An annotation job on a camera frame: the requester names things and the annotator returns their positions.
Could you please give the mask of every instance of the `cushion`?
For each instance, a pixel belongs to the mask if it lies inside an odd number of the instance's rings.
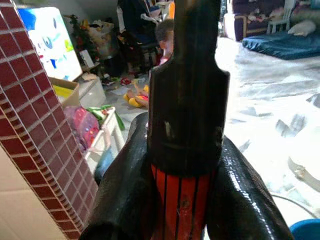
[[[295,36],[304,36],[313,33],[316,30],[316,25],[311,20],[304,20],[296,25],[294,25],[289,31],[288,34],[293,34]]]

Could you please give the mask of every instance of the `storage box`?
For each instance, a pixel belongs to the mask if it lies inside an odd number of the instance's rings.
[[[63,89],[72,90],[71,93],[68,93],[68,91],[64,91],[63,93],[59,94],[59,92],[57,91],[57,88],[55,89],[55,94],[58,96],[59,101],[63,108],[67,106],[80,106],[79,83],[73,82],[73,81],[60,80],[53,77],[49,77],[49,79],[52,85],[60,87],[60,89],[63,88]]]

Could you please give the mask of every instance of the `colorful poster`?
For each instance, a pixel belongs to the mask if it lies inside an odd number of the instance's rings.
[[[18,11],[47,75],[75,80],[82,69],[60,11],[55,7]]]

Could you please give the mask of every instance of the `pink bag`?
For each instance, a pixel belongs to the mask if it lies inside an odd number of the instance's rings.
[[[81,106],[67,106],[64,114],[82,152],[90,148],[99,132],[96,117]]]

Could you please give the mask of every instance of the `child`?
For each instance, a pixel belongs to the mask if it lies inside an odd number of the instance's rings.
[[[174,52],[174,28],[175,24],[173,19],[166,19],[155,28],[155,37],[160,48],[163,50],[160,64],[168,61]]]
[[[174,21],[172,19],[166,19],[160,22],[155,28],[156,39],[160,48],[163,50],[160,64],[168,61],[174,52],[174,27]],[[134,87],[136,94],[132,90],[128,90],[123,96],[124,100],[136,108],[149,107],[149,87],[145,85],[143,89],[140,89],[136,84],[134,84]]]

